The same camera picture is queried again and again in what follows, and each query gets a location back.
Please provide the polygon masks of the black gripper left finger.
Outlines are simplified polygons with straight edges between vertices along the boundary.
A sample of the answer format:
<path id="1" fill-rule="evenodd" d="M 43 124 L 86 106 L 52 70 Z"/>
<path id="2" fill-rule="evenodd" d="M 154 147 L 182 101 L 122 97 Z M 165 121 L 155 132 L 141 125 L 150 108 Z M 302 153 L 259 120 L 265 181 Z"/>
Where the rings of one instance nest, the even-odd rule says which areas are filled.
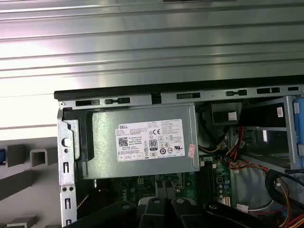
<path id="1" fill-rule="evenodd" d="M 76 222 L 71 228 L 163 228 L 165 227 L 165 199 L 143 198 L 136 206 L 119 201 Z"/>

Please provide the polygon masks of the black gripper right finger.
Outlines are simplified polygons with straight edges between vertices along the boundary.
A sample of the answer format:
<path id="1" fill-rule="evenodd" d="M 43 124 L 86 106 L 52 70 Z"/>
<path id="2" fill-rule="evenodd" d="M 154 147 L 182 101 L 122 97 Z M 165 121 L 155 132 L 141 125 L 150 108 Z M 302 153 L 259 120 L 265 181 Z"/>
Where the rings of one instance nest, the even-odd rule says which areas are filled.
<path id="1" fill-rule="evenodd" d="M 177 218 L 185 228 L 269 228 L 271 224 L 219 202 L 203 207 L 187 198 L 171 201 Z"/>

